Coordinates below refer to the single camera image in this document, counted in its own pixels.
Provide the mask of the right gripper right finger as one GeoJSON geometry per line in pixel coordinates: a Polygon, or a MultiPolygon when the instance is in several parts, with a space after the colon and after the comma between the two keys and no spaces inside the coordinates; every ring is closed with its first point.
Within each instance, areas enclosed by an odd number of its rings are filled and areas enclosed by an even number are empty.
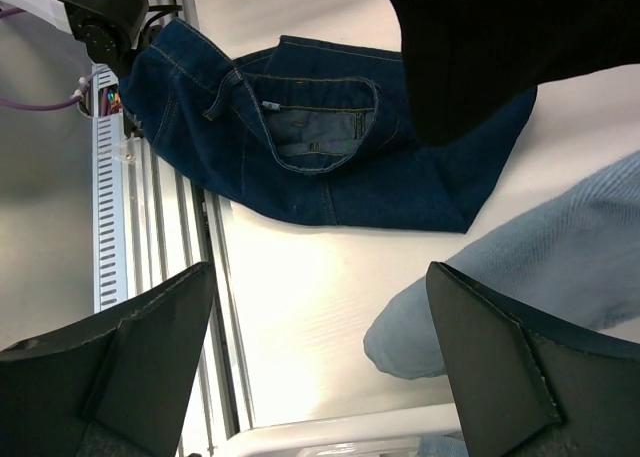
{"type": "Polygon", "coordinates": [[[636,456],[639,346],[430,264],[426,290],[471,456],[636,456]]]}

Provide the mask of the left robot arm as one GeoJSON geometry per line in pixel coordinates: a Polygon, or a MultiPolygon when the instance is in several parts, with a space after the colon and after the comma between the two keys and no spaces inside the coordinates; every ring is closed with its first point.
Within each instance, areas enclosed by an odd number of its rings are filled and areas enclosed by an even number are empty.
{"type": "Polygon", "coordinates": [[[1,0],[30,13],[83,43],[96,64],[117,78],[130,75],[137,55],[151,42],[158,21],[177,15],[176,3],[149,0],[1,0]]]}

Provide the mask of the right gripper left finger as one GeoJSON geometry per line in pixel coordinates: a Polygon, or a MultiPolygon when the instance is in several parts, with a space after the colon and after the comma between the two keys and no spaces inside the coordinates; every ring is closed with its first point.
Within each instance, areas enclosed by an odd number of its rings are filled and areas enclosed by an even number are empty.
{"type": "Polygon", "coordinates": [[[173,456],[208,328],[214,268],[1,352],[4,456],[173,456]]]}

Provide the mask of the dark blue denim skirt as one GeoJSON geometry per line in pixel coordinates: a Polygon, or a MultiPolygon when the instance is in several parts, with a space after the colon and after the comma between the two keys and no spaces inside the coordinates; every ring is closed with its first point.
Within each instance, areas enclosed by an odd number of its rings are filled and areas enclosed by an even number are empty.
{"type": "Polygon", "coordinates": [[[528,90],[461,140],[427,147],[398,53],[284,36],[232,59],[181,20],[119,86],[159,157],[265,217],[448,233],[470,228],[537,97],[528,90]]]}

